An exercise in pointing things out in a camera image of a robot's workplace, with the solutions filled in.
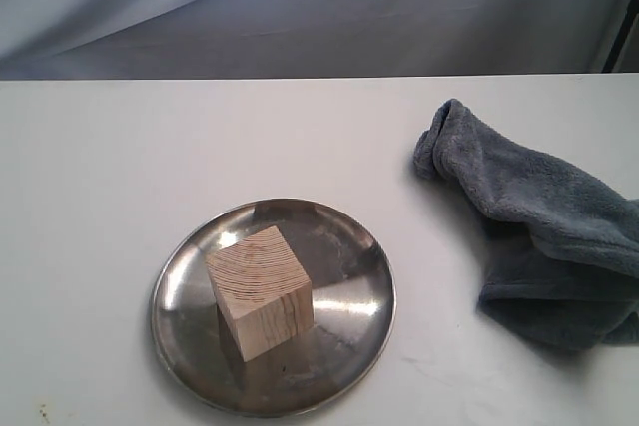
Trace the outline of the light wooden block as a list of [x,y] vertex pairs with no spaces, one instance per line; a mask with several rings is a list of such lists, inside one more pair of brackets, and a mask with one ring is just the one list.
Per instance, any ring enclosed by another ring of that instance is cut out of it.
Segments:
[[244,361],[314,325],[311,279],[276,226],[208,254],[206,266]]

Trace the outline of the grey-blue fluffy towel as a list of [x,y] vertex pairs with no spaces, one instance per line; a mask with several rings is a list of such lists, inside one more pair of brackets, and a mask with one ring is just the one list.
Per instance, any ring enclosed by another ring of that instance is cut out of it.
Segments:
[[638,204],[578,167],[518,145],[446,101],[415,172],[457,189],[499,248],[478,303],[530,340],[586,350],[638,340]]

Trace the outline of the round stainless steel plate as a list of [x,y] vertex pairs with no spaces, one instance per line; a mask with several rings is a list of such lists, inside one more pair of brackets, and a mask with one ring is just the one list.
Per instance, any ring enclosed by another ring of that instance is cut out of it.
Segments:
[[[315,324],[244,361],[218,309],[207,253],[270,226],[303,263]],[[150,341],[163,370],[206,405],[238,416],[279,418],[345,395],[379,360],[392,331],[396,292],[374,236],[346,213],[300,199],[234,207],[190,233],[163,265],[150,296]]]

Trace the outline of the grey fabric backdrop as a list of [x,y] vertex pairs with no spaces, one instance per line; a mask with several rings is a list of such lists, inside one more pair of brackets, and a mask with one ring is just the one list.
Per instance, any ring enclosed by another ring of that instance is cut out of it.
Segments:
[[1,0],[5,80],[599,70],[628,0]]

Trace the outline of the black stand pole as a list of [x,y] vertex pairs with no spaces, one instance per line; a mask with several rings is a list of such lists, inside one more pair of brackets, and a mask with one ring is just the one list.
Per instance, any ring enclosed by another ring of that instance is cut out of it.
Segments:
[[638,72],[638,0],[620,0],[606,39],[601,73]]

